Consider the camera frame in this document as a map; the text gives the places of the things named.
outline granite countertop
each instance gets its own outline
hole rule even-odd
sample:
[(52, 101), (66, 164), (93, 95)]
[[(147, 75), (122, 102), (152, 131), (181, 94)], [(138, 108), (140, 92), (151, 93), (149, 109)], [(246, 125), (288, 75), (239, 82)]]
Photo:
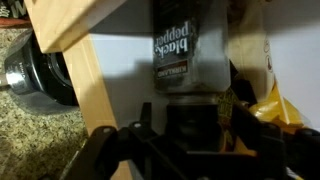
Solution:
[[(23, 30), (0, 29), (0, 72), (10, 43)], [(81, 112), (32, 115), (0, 88), (0, 179), (58, 179), (87, 138)]]

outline wooden frame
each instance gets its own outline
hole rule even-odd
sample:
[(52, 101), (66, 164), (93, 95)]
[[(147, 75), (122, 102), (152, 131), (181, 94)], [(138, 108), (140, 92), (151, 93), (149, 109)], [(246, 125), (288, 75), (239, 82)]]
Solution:
[[(89, 135), (117, 124), (88, 31), (125, 1), (25, 0), (41, 51), (63, 52)], [(126, 162), (112, 179), (132, 179)]]

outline black kitchen appliance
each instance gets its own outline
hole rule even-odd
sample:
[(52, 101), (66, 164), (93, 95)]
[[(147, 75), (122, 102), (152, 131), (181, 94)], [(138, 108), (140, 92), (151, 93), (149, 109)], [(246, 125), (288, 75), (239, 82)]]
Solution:
[(9, 48), (1, 85), (10, 85), (15, 102), (31, 113), (52, 114), (78, 105), (62, 53), (42, 54), (33, 30)]

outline black pepper label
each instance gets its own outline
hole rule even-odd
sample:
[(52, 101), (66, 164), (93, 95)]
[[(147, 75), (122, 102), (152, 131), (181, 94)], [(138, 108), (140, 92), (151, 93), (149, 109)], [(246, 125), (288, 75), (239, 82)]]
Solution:
[(164, 34), (155, 38), (154, 51), (160, 58), (164, 59), (167, 54), (188, 52), (188, 36), (190, 34), (190, 23), (184, 22), (182, 27), (173, 26)]
[(188, 61), (184, 60), (177, 63), (159, 67), (157, 69), (157, 77), (163, 78), (163, 77), (182, 74), (186, 72), (188, 72)]

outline yellow packaging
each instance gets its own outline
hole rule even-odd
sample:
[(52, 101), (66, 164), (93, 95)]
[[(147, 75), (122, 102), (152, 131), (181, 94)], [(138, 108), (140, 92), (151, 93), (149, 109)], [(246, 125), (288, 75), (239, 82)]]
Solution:
[(294, 133), (297, 128), (305, 125), (306, 119), (284, 97), (281, 96), (275, 83), (269, 97), (249, 108), (249, 111), (259, 120), (272, 122), (288, 133)]

